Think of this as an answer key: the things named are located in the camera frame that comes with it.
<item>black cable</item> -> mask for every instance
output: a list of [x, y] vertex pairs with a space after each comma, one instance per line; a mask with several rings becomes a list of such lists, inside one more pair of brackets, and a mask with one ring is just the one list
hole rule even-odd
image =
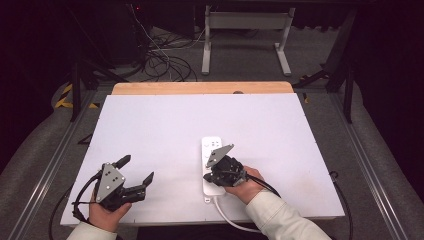
[[337, 192], [339, 192], [340, 196], [342, 197], [343, 203], [346, 207], [347, 216], [349, 218], [349, 240], [353, 239], [353, 221], [352, 221], [352, 214], [350, 212], [349, 205], [347, 203], [346, 197], [344, 196], [342, 189], [337, 184], [336, 178], [339, 176], [339, 174], [336, 171], [330, 172], [331, 179], [333, 180], [334, 187], [336, 188]]
[[255, 176], [252, 176], [250, 174], [246, 173], [246, 177], [247, 179], [252, 179], [254, 182], [256, 182], [257, 184], [261, 185], [262, 187], [270, 190], [271, 192], [273, 192], [275, 195], [277, 195], [278, 197], [281, 198], [280, 194], [278, 194], [277, 190], [275, 190], [271, 185], [269, 185], [268, 183], [266, 183], [265, 181], [263, 181], [262, 179], [259, 179]]
[[[141, 82], [149, 81], [155, 79], [159, 81], [159, 78], [166, 75], [167, 73], [173, 74], [174, 72], [178, 75], [177, 78], [171, 79], [172, 81], [185, 81], [191, 73], [193, 73], [195, 77], [195, 81], [197, 82], [197, 75], [191, 68], [190, 64], [182, 58], [173, 57], [173, 56], [162, 56], [156, 52], [149, 51], [147, 54], [147, 66], [144, 69], [144, 73], [149, 76], [148, 79], [140, 80]], [[158, 69], [160, 66], [166, 65], [163, 69]]]
[[81, 191], [78, 193], [78, 196], [75, 199], [75, 202], [72, 203], [74, 205], [74, 211], [72, 211], [72, 213], [73, 213], [74, 217], [76, 219], [80, 220], [81, 222], [88, 223], [87, 219], [85, 219], [84, 215], [81, 213], [81, 211], [78, 208], [78, 205], [80, 204], [80, 199], [82, 197], [82, 194], [85, 192], [85, 190], [87, 190], [88, 186], [90, 186], [90, 184], [92, 182], [94, 182], [95, 180], [100, 179], [101, 176], [102, 176], [102, 171], [99, 171], [96, 175], [94, 175], [93, 177], [91, 177], [90, 180], [88, 180], [88, 182], [84, 185], [84, 187], [82, 187]]
[[165, 48], [165, 47], [168, 47], [169, 45], [173, 45], [174, 42], [179, 41], [179, 40], [187, 40], [187, 42], [182, 44], [182, 45], [172, 46], [171, 48], [166, 48], [166, 49], [183, 48], [183, 47], [189, 46], [190, 44], [192, 44], [194, 42], [193, 39], [181, 37], [179, 35], [176, 35], [176, 34], [170, 33], [170, 32], [155, 35], [154, 37], [152, 37], [152, 39], [158, 40], [159, 42], [156, 42], [156, 44], [162, 49]]
[[53, 240], [53, 219], [54, 216], [56, 215], [57, 209], [59, 208], [59, 205], [62, 203], [63, 199], [65, 199], [66, 195], [68, 195], [71, 192], [72, 187], [74, 186], [74, 184], [72, 184], [68, 190], [66, 190], [66, 192], [62, 195], [62, 197], [60, 197], [59, 201], [56, 203], [56, 206], [53, 209], [53, 212], [50, 216], [50, 221], [49, 221], [49, 239]]
[[[130, 71], [128, 71], [128, 72], [125, 72], [125, 73], [115, 73], [116, 75], [118, 75], [119, 77], [122, 77], [122, 78], [128, 78], [128, 77], [131, 77], [131, 76], [133, 76], [134, 74], [136, 74], [136, 73], [138, 73], [138, 72], [140, 72], [140, 71], [142, 71], [142, 69], [144, 68], [145, 66], [143, 65], [143, 64], [138, 64], [138, 66], [136, 67], [136, 68], [134, 68], [134, 69], [132, 69], [132, 70], [130, 70]], [[101, 75], [97, 75], [97, 74], [94, 74], [94, 76], [97, 78], [97, 79], [99, 79], [99, 80], [107, 80], [107, 79], [110, 79], [109, 77], [106, 77], [106, 76], [104, 76], [102, 73], [99, 73], [99, 74], [101, 74]]]
[[93, 203], [97, 203], [97, 202], [78, 202], [79, 204], [93, 204]]

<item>metal stand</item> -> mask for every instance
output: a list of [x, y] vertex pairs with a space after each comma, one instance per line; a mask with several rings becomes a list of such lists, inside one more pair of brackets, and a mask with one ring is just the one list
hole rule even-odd
[[91, 60], [80, 59], [76, 61], [72, 67], [72, 98], [73, 98], [73, 110], [71, 122], [75, 121], [78, 114], [81, 112], [81, 81], [87, 90], [96, 90], [98, 82], [94, 76], [93, 71], [98, 71], [103, 75], [107, 76], [110, 80], [117, 83], [128, 82], [126, 79], [112, 73], [111, 71], [99, 66]]
[[354, 70], [350, 60], [345, 56], [345, 49], [349, 40], [350, 32], [355, 21], [356, 9], [352, 9], [346, 16], [343, 25], [337, 35], [336, 41], [331, 48], [331, 52], [328, 55], [327, 61], [323, 67], [323, 70], [313, 74], [310, 77], [303, 77], [299, 83], [293, 84], [293, 88], [303, 88], [304, 86], [311, 84], [318, 79], [329, 76], [329, 81], [326, 85], [328, 92], [337, 92], [343, 82], [346, 80], [346, 91], [343, 103], [343, 112], [346, 120], [352, 123], [350, 112], [352, 105], [352, 93], [353, 93], [353, 82], [354, 82]]
[[284, 54], [284, 46], [289, 35], [294, 11], [294, 8], [290, 8], [288, 13], [210, 12], [210, 6], [206, 6], [202, 74], [209, 75], [212, 47], [211, 29], [284, 29], [280, 43], [275, 43], [275, 50], [284, 75], [291, 76], [291, 70]]

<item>hand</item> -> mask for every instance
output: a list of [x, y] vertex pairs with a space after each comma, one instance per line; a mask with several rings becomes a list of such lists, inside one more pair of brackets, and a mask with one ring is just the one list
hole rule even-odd
[[[254, 168], [250, 168], [248, 166], [243, 166], [243, 167], [249, 175], [252, 175], [261, 180], [264, 180], [264, 178], [262, 177], [262, 175], [259, 173], [258, 170]], [[244, 202], [244, 204], [247, 205], [264, 187], [250, 180], [250, 181], [243, 182], [236, 187], [224, 187], [224, 188], [225, 188], [225, 191], [236, 195], [242, 202]]]
[[[91, 195], [91, 201], [95, 202], [94, 193]], [[108, 232], [116, 232], [119, 220], [130, 210], [130, 208], [131, 203], [125, 203], [114, 212], [111, 212], [98, 203], [91, 203], [89, 207], [89, 220], [91, 224], [98, 228]]]

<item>table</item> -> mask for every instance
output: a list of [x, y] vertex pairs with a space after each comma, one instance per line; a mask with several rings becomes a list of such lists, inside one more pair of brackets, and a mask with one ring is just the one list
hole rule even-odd
[[[227, 94], [234, 91], [244, 94]], [[71, 202], [101, 164], [127, 154], [132, 160], [120, 170], [127, 179], [124, 187], [141, 184], [152, 171], [155, 177], [146, 199], [134, 203], [121, 223], [149, 226], [223, 222], [215, 206], [204, 202], [202, 191], [200, 140], [212, 135], [220, 136], [224, 145], [234, 143], [230, 155], [260, 168], [267, 182], [301, 215], [344, 215], [290, 84], [121, 83], [103, 106], [61, 224], [78, 223], [72, 217]], [[82, 200], [88, 200], [90, 193], [87, 191]], [[230, 219], [249, 221], [244, 204], [236, 197], [226, 194], [220, 201]], [[80, 209], [88, 215], [86, 206], [80, 205]]]
[[211, 12], [211, 6], [205, 11], [205, 44], [203, 48], [202, 74], [209, 75], [212, 42], [211, 29], [281, 29], [283, 34], [279, 43], [275, 43], [278, 60], [285, 76], [291, 76], [291, 70], [284, 53], [289, 35], [294, 8], [285, 13], [247, 13], [247, 12]]

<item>white table surface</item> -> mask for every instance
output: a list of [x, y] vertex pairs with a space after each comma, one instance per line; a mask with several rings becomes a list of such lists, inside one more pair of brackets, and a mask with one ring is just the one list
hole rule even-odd
[[[201, 139], [233, 143], [228, 154], [260, 170], [304, 217], [344, 216], [327, 167], [299, 99], [284, 94], [112, 95], [100, 114], [90, 147], [62, 215], [75, 225], [71, 202], [101, 165], [125, 155], [124, 187], [140, 185], [154, 171], [146, 199], [133, 204], [121, 223], [171, 225], [223, 222], [202, 191]], [[83, 195], [88, 201], [94, 183]], [[220, 206], [233, 221], [249, 221], [245, 206], [226, 194]], [[80, 205], [88, 217], [88, 206]]]

